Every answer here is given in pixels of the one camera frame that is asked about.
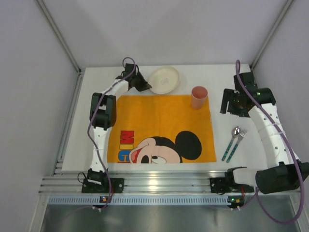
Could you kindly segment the pink plastic cup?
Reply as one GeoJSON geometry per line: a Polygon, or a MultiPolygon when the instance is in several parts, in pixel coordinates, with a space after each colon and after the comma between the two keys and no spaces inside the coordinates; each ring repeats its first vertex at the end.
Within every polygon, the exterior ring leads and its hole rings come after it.
{"type": "Polygon", "coordinates": [[[202,86],[196,86],[191,91],[191,107],[193,109],[201,109],[208,97],[208,91],[202,86]]]}

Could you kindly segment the cream round plate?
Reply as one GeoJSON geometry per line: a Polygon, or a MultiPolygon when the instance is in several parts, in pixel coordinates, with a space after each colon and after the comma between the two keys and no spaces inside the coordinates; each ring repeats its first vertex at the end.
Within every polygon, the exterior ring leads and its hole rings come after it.
{"type": "Polygon", "coordinates": [[[171,67],[164,66],[155,70],[148,78],[150,90],[154,94],[168,94],[172,92],[180,82],[179,72],[171,67]]]}

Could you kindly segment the teal handled fork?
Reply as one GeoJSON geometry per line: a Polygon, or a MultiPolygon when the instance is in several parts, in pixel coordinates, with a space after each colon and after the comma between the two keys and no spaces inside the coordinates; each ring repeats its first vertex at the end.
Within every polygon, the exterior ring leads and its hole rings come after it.
{"type": "Polygon", "coordinates": [[[227,163],[229,163],[229,162],[231,161],[231,159],[232,159],[232,157],[233,157],[233,155],[234,155],[236,149],[238,148],[240,142],[243,140],[243,138],[245,137],[245,135],[246,135],[247,132],[248,132],[248,131],[247,131],[246,129],[243,129],[243,130],[240,131],[240,133],[239,133],[239,135],[238,135],[238,138],[237,138],[237,142],[236,142],[235,146],[233,147],[233,149],[232,149],[230,155],[228,156],[228,158],[227,158],[227,160],[226,160],[227,163]]]}

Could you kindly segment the orange Mickey Mouse placemat cloth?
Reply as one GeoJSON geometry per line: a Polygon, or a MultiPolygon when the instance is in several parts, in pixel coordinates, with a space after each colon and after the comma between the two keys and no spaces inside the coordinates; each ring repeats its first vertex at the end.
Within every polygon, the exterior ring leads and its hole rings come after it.
{"type": "Polygon", "coordinates": [[[109,138],[109,163],[215,162],[209,102],[191,107],[189,95],[122,96],[109,138]]]}

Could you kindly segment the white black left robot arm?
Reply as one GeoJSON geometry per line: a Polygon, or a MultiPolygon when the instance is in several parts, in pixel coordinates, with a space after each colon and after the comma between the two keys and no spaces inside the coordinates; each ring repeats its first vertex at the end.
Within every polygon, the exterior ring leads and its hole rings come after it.
{"type": "Polygon", "coordinates": [[[94,177],[96,181],[100,181],[101,176],[108,170],[108,144],[117,119],[117,100],[132,88],[138,92],[152,88],[140,73],[137,64],[123,63],[123,67],[124,71],[116,77],[112,85],[102,92],[93,93],[91,99],[87,135],[94,148],[89,171],[90,177],[94,177]]]}

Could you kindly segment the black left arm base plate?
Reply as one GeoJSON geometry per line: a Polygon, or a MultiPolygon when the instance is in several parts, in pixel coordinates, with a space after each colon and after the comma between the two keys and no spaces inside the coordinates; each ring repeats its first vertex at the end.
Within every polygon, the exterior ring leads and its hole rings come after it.
{"type": "MultiPolygon", "coordinates": [[[[122,193],[124,189],[123,178],[111,178],[111,193],[122,193]]],[[[82,185],[82,193],[109,193],[110,185],[108,178],[102,181],[95,181],[91,179],[84,179],[82,185]]]]}

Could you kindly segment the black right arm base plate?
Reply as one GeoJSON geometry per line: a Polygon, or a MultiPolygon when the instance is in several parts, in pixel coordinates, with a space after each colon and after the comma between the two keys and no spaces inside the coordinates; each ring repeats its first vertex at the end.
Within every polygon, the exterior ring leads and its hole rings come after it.
{"type": "Polygon", "coordinates": [[[211,193],[224,195],[226,193],[253,193],[254,188],[249,185],[235,184],[225,177],[210,178],[211,193]]]}

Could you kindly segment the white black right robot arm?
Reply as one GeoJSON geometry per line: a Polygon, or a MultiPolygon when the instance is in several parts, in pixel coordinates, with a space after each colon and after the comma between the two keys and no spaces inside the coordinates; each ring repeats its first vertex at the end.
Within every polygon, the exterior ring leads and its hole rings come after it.
{"type": "Polygon", "coordinates": [[[220,112],[249,117],[254,122],[265,150],[267,167],[263,170],[230,168],[225,173],[227,181],[231,186],[259,188],[263,194],[298,189],[300,180],[295,166],[298,165],[305,180],[309,175],[309,164],[298,157],[292,158],[282,138],[285,132],[272,91],[258,88],[251,72],[235,75],[234,85],[234,89],[224,89],[220,112]]]}

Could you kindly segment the teal handled spoon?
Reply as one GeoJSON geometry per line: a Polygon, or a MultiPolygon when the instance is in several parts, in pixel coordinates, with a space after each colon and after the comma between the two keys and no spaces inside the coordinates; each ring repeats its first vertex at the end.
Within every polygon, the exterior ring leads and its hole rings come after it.
{"type": "Polygon", "coordinates": [[[229,142],[229,144],[228,144],[228,146],[227,146],[227,148],[226,148],[226,150],[225,150],[225,152],[224,152],[224,154],[222,156],[221,161],[224,161],[226,159],[227,154],[230,151],[230,148],[231,148],[234,140],[238,137],[240,131],[241,131],[241,127],[240,126],[237,126],[237,127],[233,128],[233,130],[231,131],[231,140],[230,140],[230,142],[229,142]]]}

